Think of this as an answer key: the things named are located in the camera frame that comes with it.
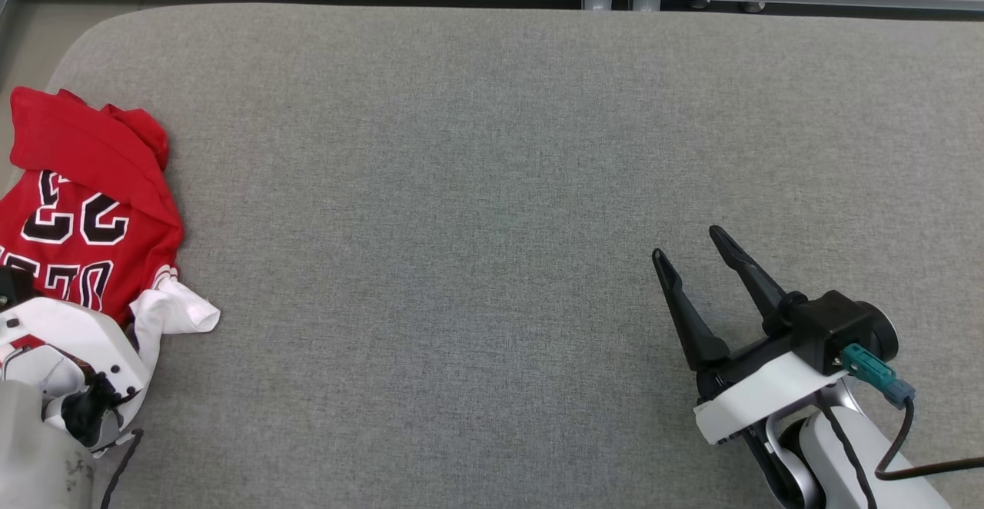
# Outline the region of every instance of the white sleeve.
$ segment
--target white sleeve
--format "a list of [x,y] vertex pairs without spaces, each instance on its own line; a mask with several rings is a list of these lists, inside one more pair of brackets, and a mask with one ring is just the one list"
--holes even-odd
[[[214,305],[201,298],[177,279],[173,268],[162,268],[154,288],[143,291],[140,298],[130,304],[134,315],[134,332],[140,345],[140,359],[151,376],[158,366],[163,334],[190,334],[210,331],[218,323],[219,312]],[[133,400],[117,408],[123,417],[123,427],[133,421],[140,405],[147,397],[148,383]]]

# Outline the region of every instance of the red fabric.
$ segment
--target red fabric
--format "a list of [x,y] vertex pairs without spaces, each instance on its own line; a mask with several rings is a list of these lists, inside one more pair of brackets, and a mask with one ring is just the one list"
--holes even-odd
[[25,173],[0,200],[0,264],[124,323],[183,235],[162,173],[165,131],[144,110],[96,111],[67,91],[17,88],[10,102],[10,160]]

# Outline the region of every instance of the gray fabric surface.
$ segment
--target gray fabric surface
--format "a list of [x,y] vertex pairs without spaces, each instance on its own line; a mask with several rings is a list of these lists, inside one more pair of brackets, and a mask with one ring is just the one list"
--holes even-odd
[[[304,5],[102,23],[52,89],[168,129],[178,263],[224,311],[163,342],[114,506],[776,506],[743,443],[696,429],[649,259],[667,251],[732,347],[756,340],[713,223],[780,284],[893,316],[910,460],[980,455],[982,85],[971,23]],[[859,396],[894,435],[900,412]],[[977,507],[984,473],[932,482]]]

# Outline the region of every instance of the black cable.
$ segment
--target black cable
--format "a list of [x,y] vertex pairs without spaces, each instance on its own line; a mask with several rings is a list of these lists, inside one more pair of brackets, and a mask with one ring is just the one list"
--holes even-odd
[[882,460],[878,463],[878,467],[875,467],[876,478],[879,478],[880,481],[904,481],[906,478],[928,477],[931,474],[966,471],[969,468],[984,467],[984,457],[971,457],[970,459],[960,459],[946,463],[924,464],[922,467],[903,468],[901,471],[886,471],[886,468],[892,463],[892,459],[895,459],[899,450],[903,449],[903,443],[906,442],[909,429],[913,428],[915,415],[916,407],[913,398],[906,398],[906,419],[903,421],[903,427],[899,429],[899,435],[896,436],[896,441],[892,442],[892,446],[885,453],[885,457],[882,457]]
[[837,420],[836,415],[830,410],[830,404],[826,403],[823,395],[819,392],[816,392],[816,405],[823,412],[826,420],[830,422],[830,428],[833,429],[834,435],[840,440],[840,445],[844,446],[844,454],[847,455],[847,460],[851,463],[851,467],[854,467],[855,473],[857,473],[858,485],[860,485],[865,498],[868,499],[868,509],[878,509],[878,502],[875,502],[875,494],[871,491],[871,484],[868,484],[868,474],[865,473],[864,467],[861,466],[861,460],[858,460],[858,454],[854,453],[854,446],[851,445],[846,432],[840,426],[840,421]]
[[144,431],[140,428],[134,429],[130,433],[133,434],[133,440],[130,441],[130,447],[127,448],[123,459],[120,460],[119,467],[116,467],[113,478],[109,478],[109,484],[106,485],[106,492],[102,495],[102,503],[99,504],[99,509],[109,509],[109,498],[113,495],[113,490],[116,489],[117,482],[120,481],[120,474],[123,474],[123,471],[126,470],[126,464],[130,463],[130,457],[133,457],[133,452],[140,445],[140,439],[144,437]]

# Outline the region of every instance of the green cable connector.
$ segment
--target green cable connector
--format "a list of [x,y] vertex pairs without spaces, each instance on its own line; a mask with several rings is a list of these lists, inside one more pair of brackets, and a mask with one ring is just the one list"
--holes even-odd
[[915,400],[916,389],[896,376],[895,369],[886,365],[885,361],[876,358],[871,351],[861,348],[858,344],[848,345],[840,354],[840,362],[844,370],[858,380],[871,384],[885,395],[890,404],[897,410],[906,408],[906,398]]

